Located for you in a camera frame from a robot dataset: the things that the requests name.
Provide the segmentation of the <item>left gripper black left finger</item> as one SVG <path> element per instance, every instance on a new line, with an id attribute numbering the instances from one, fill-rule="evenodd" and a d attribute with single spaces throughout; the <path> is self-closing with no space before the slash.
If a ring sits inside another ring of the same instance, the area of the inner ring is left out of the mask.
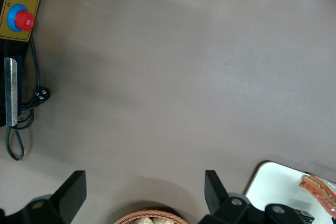
<path id="1" fill-rule="evenodd" d="M 87 198 L 86 172 L 77 170 L 50 196 L 23 209 L 24 223 L 71 223 Z"/>

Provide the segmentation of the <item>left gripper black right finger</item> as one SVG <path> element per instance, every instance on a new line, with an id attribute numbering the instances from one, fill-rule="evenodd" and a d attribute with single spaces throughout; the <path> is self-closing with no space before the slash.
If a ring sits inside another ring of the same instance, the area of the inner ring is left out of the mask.
<path id="1" fill-rule="evenodd" d="M 229 194 L 214 170 L 205 171 L 204 197 L 209 214 L 200 223 L 298 223 L 298 215 L 286 205 L 259 210 L 244 195 Z"/>

